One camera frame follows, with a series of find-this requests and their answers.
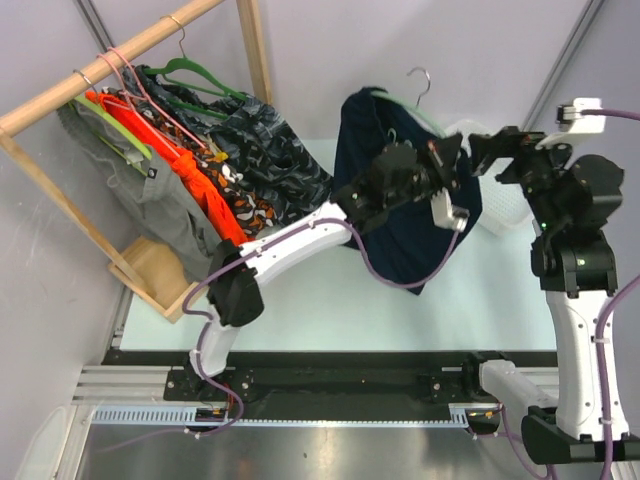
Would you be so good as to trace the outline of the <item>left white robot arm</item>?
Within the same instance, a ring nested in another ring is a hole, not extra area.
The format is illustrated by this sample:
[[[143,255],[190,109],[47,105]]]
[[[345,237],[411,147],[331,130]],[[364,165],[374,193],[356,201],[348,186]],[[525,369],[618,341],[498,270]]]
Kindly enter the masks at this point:
[[[340,188],[316,211],[292,225],[241,247],[226,242],[200,283],[210,303],[202,311],[204,327],[189,354],[192,369],[186,387],[197,398],[214,397],[239,330],[264,310],[262,286],[326,249],[354,241],[386,223],[397,208],[426,201],[434,225],[452,233],[445,253],[451,255],[468,225],[468,212],[453,204],[460,187],[457,163],[463,137],[430,140],[422,148],[385,146],[364,172]]]

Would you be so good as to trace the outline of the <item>mint green wavy hanger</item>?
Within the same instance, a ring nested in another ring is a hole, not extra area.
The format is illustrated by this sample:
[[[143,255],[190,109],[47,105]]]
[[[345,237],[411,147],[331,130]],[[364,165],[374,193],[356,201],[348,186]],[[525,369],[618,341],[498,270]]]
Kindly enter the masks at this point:
[[[393,104],[396,104],[396,105],[402,107],[409,114],[412,114],[416,118],[420,119],[431,133],[433,133],[434,135],[436,135],[439,138],[442,138],[442,137],[444,137],[446,135],[446,132],[444,131],[444,129],[433,118],[431,118],[426,112],[424,112],[420,108],[420,103],[421,103],[422,98],[424,96],[426,96],[429,93],[429,91],[431,90],[431,85],[432,85],[431,76],[430,76],[428,70],[426,68],[422,67],[422,66],[413,67],[411,70],[409,70],[406,73],[406,76],[410,77],[410,76],[412,76],[414,74],[420,74],[421,76],[424,77],[424,79],[425,79],[425,89],[418,94],[418,97],[417,97],[416,101],[413,104],[410,104],[409,102],[407,102],[405,100],[402,100],[402,99],[400,99],[398,97],[395,97],[395,96],[391,95],[390,93],[388,93],[387,91],[383,91],[383,90],[379,90],[379,89],[372,90],[370,95],[372,97],[374,97],[374,98],[379,98],[379,99],[382,99],[382,100],[386,100],[386,101],[389,101],[389,102],[391,102]]]

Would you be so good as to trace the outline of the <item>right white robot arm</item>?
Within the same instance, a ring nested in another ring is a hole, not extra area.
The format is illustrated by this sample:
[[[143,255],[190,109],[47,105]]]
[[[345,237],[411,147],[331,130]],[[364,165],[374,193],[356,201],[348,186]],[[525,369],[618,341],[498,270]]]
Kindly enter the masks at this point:
[[[637,459],[639,440],[618,395],[612,342],[614,305],[625,291],[604,234],[622,203],[623,170],[601,155],[574,157],[567,141],[515,127],[473,134],[469,146],[475,175],[506,161],[497,181],[520,187],[533,213],[531,269],[554,325],[558,392],[547,394],[497,358],[463,373],[463,393],[473,401],[495,397],[537,465],[610,467]]]

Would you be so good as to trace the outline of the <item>navy blue shorts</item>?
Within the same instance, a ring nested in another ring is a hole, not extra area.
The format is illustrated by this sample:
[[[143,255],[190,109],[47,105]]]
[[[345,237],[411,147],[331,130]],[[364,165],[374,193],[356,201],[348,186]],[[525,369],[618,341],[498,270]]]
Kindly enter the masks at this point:
[[[363,87],[341,107],[334,162],[333,190],[350,183],[371,166],[392,142],[425,147],[436,136],[424,129],[397,103],[377,97],[380,87]],[[461,244],[477,224],[483,205],[479,179],[470,173],[468,154],[461,150],[456,165],[460,189],[452,203],[469,212]],[[405,204],[389,214],[387,222],[362,237],[369,260],[378,274],[398,284],[414,283],[437,269],[453,238],[451,230],[434,225],[427,201]]]

